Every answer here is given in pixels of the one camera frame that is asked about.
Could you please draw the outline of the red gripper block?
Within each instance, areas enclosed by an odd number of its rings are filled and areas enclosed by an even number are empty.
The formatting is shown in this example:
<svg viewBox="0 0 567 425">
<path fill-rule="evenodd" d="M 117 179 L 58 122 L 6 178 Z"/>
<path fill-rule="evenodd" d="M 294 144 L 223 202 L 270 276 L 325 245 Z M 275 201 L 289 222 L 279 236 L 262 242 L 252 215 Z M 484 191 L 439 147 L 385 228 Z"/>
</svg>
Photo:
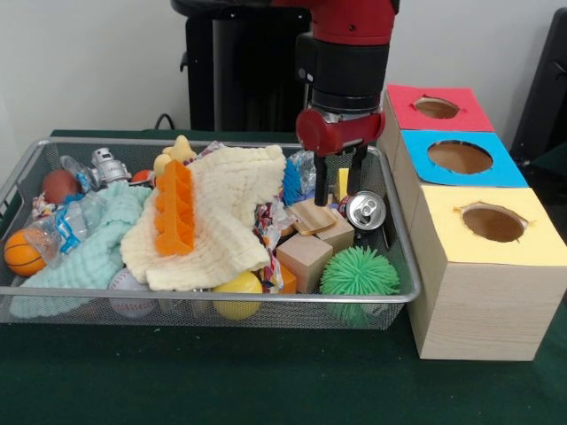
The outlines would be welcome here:
<svg viewBox="0 0 567 425">
<path fill-rule="evenodd" d="M 296 119 L 296 134 L 306 151 L 312 151 L 315 165 L 315 204 L 328 203 L 328 171 L 326 158 L 318 155 L 335 155 L 352 146 L 353 154 L 347 180 L 347 194 L 355 195 L 361 189 L 362 163 L 368 153 L 368 144 L 382 134 L 384 113 L 371 113 L 361 117 L 327 114 L 315 108 L 303 110 Z"/>
</svg>

